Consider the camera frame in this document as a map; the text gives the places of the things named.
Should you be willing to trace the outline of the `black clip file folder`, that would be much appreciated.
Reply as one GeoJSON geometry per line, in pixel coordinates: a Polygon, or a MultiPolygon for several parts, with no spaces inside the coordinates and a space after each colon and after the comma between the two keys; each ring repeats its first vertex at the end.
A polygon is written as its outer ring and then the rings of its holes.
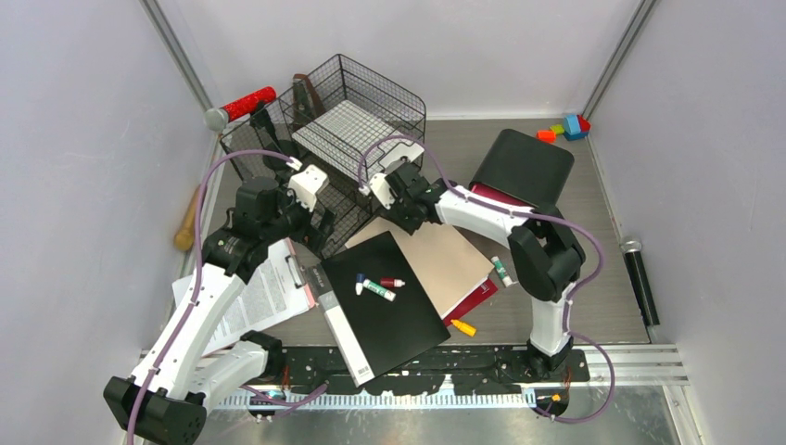
{"type": "Polygon", "coordinates": [[[450,338],[390,232],[311,266],[304,276],[357,388],[450,338]],[[375,283],[400,278],[405,286],[391,301],[369,289],[358,294],[360,274],[375,283]]]}

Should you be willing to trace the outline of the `green white glue stick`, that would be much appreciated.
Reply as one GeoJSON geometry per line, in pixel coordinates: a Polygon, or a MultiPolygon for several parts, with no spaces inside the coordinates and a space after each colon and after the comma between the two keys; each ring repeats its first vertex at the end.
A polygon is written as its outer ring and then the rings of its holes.
{"type": "Polygon", "coordinates": [[[381,297],[381,298],[383,298],[383,299],[385,299],[387,301],[390,301],[390,302],[394,301],[395,298],[396,298],[396,294],[393,291],[391,291],[391,290],[389,290],[389,289],[387,289],[387,288],[385,288],[385,287],[383,287],[383,286],[381,286],[381,285],[377,284],[376,282],[374,282],[372,280],[369,280],[369,279],[365,279],[362,282],[362,287],[367,289],[367,290],[369,290],[369,291],[371,291],[371,292],[373,292],[373,293],[375,293],[377,296],[379,296],[379,297],[381,297]]]}

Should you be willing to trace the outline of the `colourful toy blocks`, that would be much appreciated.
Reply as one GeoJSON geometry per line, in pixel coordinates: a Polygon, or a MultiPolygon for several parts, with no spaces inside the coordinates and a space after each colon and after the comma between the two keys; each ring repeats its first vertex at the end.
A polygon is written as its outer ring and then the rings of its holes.
{"type": "Polygon", "coordinates": [[[555,143],[559,136],[567,141],[584,139],[589,135],[591,123],[580,114],[564,116],[563,121],[548,130],[538,130],[536,138],[542,142],[555,143]]]}

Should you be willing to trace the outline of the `black microphone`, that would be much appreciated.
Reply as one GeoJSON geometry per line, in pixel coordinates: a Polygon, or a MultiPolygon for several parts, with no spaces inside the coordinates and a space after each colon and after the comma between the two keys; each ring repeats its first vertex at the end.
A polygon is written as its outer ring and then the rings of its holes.
{"type": "Polygon", "coordinates": [[[642,320],[646,326],[657,326],[660,317],[642,257],[642,243],[638,239],[625,237],[621,240],[620,249],[642,320]]]}

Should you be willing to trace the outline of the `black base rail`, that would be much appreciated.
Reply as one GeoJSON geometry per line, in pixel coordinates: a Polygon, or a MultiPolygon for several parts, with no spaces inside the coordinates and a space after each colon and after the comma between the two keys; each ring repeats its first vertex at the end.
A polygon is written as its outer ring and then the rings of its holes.
{"type": "Polygon", "coordinates": [[[561,388],[565,383],[590,380],[589,366],[582,350],[571,350],[554,371],[541,374],[529,360],[525,346],[470,345],[437,347],[393,368],[373,380],[356,386],[338,349],[294,347],[285,353],[286,368],[276,378],[251,380],[251,385],[271,385],[306,395],[327,385],[329,395],[358,395],[365,391],[380,396],[432,395],[450,383],[458,395],[513,394],[515,387],[543,383],[561,388]]]}

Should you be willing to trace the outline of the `red notebook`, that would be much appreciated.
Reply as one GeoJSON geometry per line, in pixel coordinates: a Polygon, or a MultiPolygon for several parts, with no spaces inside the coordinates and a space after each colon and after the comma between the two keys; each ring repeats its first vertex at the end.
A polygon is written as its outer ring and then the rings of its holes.
{"type": "Polygon", "coordinates": [[[479,283],[475,289],[466,294],[461,300],[453,305],[443,316],[442,321],[445,326],[450,326],[453,320],[462,319],[468,312],[489,299],[498,291],[497,285],[488,277],[479,283]]]}

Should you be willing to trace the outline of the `blue cap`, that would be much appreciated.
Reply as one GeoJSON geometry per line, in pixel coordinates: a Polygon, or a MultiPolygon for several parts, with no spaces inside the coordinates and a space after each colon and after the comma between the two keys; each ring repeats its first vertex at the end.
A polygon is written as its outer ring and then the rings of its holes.
{"type": "Polygon", "coordinates": [[[364,281],[366,277],[363,273],[358,273],[356,275],[356,284],[355,284],[355,294],[359,296],[363,289],[364,289],[364,281]]]}

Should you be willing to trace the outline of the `black stand in organizer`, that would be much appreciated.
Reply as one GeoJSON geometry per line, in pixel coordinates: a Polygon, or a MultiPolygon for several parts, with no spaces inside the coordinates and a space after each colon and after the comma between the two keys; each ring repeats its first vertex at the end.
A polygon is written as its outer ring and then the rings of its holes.
{"type": "MultiPolygon", "coordinates": [[[[299,156],[297,145],[288,137],[286,125],[274,122],[263,102],[259,102],[254,108],[249,123],[257,140],[255,148],[294,158],[299,156]]],[[[250,170],[254,176],[288,177],[291,174],[285,161],[273,157],[253,157],[250,161],[250,170]]]]}

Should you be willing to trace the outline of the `pink clipboard with paper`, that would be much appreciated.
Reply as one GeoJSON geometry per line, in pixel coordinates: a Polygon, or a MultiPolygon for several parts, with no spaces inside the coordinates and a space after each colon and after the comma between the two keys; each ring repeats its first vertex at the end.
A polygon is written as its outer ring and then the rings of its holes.
{"type": "Polygon", "coordinates": [[[269,247],[268,260],[257,268],[224,314],[203,354],[231,347],[247,331],[264,331],[309,311],[315,304],[301,276],[294,244],[289,239],[281,240],[269,247]]]}

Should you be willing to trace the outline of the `beige folder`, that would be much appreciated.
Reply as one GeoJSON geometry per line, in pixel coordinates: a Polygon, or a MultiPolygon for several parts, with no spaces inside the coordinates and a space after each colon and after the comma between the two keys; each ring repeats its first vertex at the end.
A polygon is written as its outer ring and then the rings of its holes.
{"type": "Polygon", "coordinates": [[[413,235],[408,235],[393,222],[375,218],[351,237],[345,247],[351,248],[385,232],[393,235],[441,316],[493,272],[491,261],[446,224],[426,222],[413,235]]]}

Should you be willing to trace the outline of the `yellow marker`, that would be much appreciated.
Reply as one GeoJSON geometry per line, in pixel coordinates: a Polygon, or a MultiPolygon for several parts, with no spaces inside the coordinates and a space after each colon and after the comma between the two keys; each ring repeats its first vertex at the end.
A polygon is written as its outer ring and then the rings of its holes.
{"type": "Polygon", "coordinates": [[[468,324],[462,320],[452,319],[450,323],[460,332],[462,332],[463,334],[469,337],[474,337],[477,332],[476,328],[473,325],[468,324]]]}

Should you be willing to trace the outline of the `wooden stick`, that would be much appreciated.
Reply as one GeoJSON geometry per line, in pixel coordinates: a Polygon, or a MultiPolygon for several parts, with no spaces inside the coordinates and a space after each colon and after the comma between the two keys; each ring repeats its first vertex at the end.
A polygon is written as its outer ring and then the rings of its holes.
{"type": "Polygon", "coordinates": [[[200,197],[200,186],[198,185],[172,240],[174,247],[179,251],[186,252],[195,244],[196,217],[198,217],[201,212],[200,197]]]}

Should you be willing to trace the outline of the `green white correction pen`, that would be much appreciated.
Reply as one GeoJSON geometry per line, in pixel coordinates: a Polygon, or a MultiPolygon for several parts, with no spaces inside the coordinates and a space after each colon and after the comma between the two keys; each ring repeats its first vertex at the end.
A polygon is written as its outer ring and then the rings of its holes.
{"type": "Polygon", "coordinates": [[[505,287],[512,286],[514,284],[514,280],[507,272],[507,268],[501,261],[498,256],[493,256],[490,258],[490,261],[494,265],[495,271],[501,282],[504,284],[505,287]]]}

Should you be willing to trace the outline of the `red glitter microphone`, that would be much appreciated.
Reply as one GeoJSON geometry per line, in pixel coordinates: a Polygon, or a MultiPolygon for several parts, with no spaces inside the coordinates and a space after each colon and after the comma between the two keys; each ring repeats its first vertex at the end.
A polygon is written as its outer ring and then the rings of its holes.
{"type": "Polygon", "coordinates": [[[252,113],[258,105],[267,105],[277,97],[271,86],[263,87],[253,93],[237,98],[219,108],[210,108],[205,111],[203,121],[206,127],[213,132],[222,132],[230,122],[252,113]]]}

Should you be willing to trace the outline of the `red ink bottle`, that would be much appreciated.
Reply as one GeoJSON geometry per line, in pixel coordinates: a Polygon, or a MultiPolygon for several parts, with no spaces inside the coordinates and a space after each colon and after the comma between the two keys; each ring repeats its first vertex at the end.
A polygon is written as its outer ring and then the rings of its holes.
{"type": "Polygon", "coordinates": [[[406,282],[399,278],[383,277],[379,284],[385,288],[400,288],[405,286],[406,282]]]}

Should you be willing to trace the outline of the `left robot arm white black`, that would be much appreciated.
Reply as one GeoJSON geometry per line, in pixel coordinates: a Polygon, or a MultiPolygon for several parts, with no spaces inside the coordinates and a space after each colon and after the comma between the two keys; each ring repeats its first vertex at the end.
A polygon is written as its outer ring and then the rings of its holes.
{"type": "Polygon", "coordinates": [[[224,224],[209,235],[184,299],[145,358],[126,377],[114,376],[104,399],[129,441],[192,444],[209,412],[246,382],[276,382],[285,369],[281,342],[264,325],[243,320],[228,334],[226,354],[200,366],[215,350],[225,314],[242,296],[267,299],[275,322],[315,303],[295,243],[320,249],[332,219],[311,219],[327,187],[325,175],[302,172],[286,184],[256,177],[242,183],[224,224]]]}

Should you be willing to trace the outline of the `black pink drawer cabinet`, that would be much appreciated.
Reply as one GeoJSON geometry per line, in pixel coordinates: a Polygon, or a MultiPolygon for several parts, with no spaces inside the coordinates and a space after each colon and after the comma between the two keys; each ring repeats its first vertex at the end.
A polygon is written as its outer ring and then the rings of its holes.
{"type": "Polygon", "coordinates": [[[505,129],[476,170],[470,190],[506,204],[553,206],[574,163],[574,155],[563,148],[505,129]]]}

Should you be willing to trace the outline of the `brown object behind organizer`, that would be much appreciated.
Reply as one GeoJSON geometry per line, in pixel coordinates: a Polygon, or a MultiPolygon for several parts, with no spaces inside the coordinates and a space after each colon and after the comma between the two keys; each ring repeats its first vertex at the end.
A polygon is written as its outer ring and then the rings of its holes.
{"type": "Polygon", "coordinates": [[[299,130],[325,112],[325,106],[306,74],[293,75],[293,128],[299,130]]]}

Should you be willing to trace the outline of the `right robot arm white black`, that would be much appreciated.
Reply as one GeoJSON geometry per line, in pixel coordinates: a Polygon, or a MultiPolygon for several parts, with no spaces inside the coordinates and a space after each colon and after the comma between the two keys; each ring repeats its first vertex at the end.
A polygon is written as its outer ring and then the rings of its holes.
{"type": "Polygon", "coordinates": [[[557,211],[503,204],[444,179],[429,182],[408,161],[375,174],[368,188],[386,218],[408,234],[424,223],[447,224],[508,248],[517,283],[532,301],[527,366],[546,381],[565,369],[574,343],[569,296],[586,254],[557,211]]]}

